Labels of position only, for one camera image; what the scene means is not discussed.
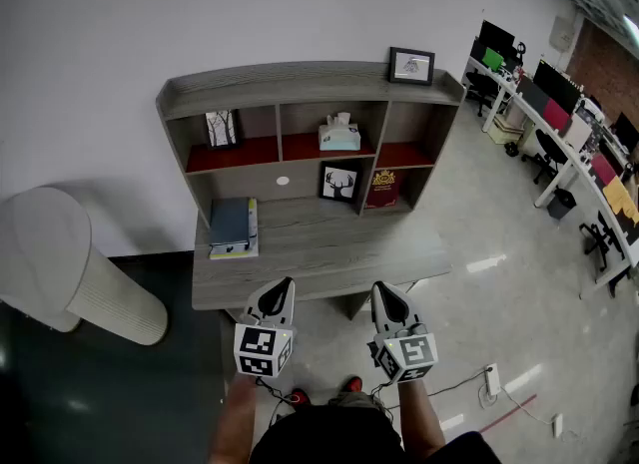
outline red shoe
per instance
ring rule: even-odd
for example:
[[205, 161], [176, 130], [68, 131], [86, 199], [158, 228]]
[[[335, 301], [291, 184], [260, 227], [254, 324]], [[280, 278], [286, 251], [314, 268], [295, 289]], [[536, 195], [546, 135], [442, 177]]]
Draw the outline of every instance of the red shoe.
[[361, 377], [353, 375], [346, 380], [343, 386], [339, 389], [339, 393], [356, 393], [361, 391], [362, 388], [363, 381], [361, 380]]
[[307, 393], [301, 388], [295, 388], [291, 392], [291, 407], [295, 411], [299, 411], [300, 409], [306, 409], [307, 407], [312, 406], [311, 399], [307, 395]]

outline black monitor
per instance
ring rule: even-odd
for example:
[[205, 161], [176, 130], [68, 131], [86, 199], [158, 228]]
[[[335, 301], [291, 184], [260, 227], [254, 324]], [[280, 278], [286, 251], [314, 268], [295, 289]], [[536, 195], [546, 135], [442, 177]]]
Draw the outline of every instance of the black monitor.
[[639, 131], [628, 120], [628, 117], [623, 113], [619, 115], [613, 129], [621, 144], [628, 149], [628, 152], [632, 152], [639, 143]]
[[512, 55], [512, 43], [514, 40], [515, 37], [507, 31], [488, 21], [483, 21], [479, 32], [479, 42], [486, 47], [497, 51], [504, 58], [509, 58]]
[[569, 80], [541, 60], [535, 72], [534, 83], [555, 101], [561, 109], [571, 115], [581, 92]]

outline power strip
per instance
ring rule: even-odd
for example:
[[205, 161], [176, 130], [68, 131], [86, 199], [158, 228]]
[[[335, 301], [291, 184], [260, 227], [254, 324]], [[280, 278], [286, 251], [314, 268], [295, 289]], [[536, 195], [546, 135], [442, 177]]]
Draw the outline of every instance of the power strip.
[[501, 391], [499, 383], [499, 372], [497, 371], [497, 363], [492, 363], [484, 368], [486, 374], [486, 386], [488, 388], [488, 396], [495, 397]]

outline white desk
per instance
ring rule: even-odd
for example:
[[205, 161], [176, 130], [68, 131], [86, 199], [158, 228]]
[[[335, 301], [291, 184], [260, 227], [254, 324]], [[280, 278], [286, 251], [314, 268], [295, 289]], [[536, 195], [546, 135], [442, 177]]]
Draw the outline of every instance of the white desk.
[[597, 197], [599, 202], [601, 203], [602, 211], [604, 218], [608, 222], [608, 225], [612, 228], [617, 239], [619, 240], [619, 244], [621, 245], [621, 249], [624, 253], [624, 259], [620, 262], [611, 265], [606, 271], [603, 272], [596, 280], [594, 285], [589, 285], [584, 287], [579, 294], [580, 298], [583, 298], [584, 295], [590, 294], [594, 292], [597, 288], [608, 284], [608, 282], [613, 279], [615, 276], [619, 275], [623, 272], [628, 266], [635, 266], [639, 262], [639, 239], [630, 243], [627, 238], [626, 232], [621, 228], [621, 225], [617, 221], [616, 216], [610, 209], [610, 205], [603, 195], [601, 189], [597, 186], [595, 178], [590, 174], [590, 165], [583, 164], [581, 159], [579, 158], [579, 154], [575, 152], [575, 150], [568, 145], [563, 139], [559, 136], [558, 132], [553, 129], [548, 122], [546, 122], [539, 113], [537, 113], [526, 101], [523, 100], [520, 94], [516, 93], [516, 85], [514, 83], [507, 83], [505, 79], [501, 76], [495, 74], [486, 66], [482, 65], [480, 62], [475, 60], [474, 58], [468, 58], [468, 63], [475, 67], [477, 70], [480, 70], [483, 74], [490, 76], [496, 83], [499, 84], [499, 94], [497, 95], [497, 99], [495, 104], [486, 119], [486, 123], [484, 124], [482, 130], [486, 132], [490, 124], [492, 123], [499, 105], [503, 100], [504, 94], [507, 92], [512, 96], [512, 101], [521, 108], [521, 110], [526, 114], [526, 116], [532, 120], [535, 126], [538, 126], [550, 136], [555, 143], [559, 146], [561, 151], [568, 158], [566, 163], [561, 167], [559, 173], [555, 176], [554, 179], [550, 182], [548, 187], [544, 190], [544, 192], [535, 200], [535, 206], [541, 207], [543, 203], [548, 199], [548, 197], [553, 193], [559, 181], [568, 173], [571, 168], [574, 168], [579, 177], [583, 180], [584, 184], [590, 188], [590, 190]]

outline framed photo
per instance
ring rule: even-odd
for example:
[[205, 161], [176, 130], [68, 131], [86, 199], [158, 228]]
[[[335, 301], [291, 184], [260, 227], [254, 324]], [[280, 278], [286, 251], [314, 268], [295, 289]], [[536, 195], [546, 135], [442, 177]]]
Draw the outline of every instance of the framed photo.
[[205, 117], [209, 150], [230, 149], [240, 143], [235, 111], [214, 111]]
[[391, 83], [431, 85], [434, 66], [435, 53], [391, 47], [388, 81]]
[[319, 197], [353, 204], [361, 184], [359, 163], [321, 163]]

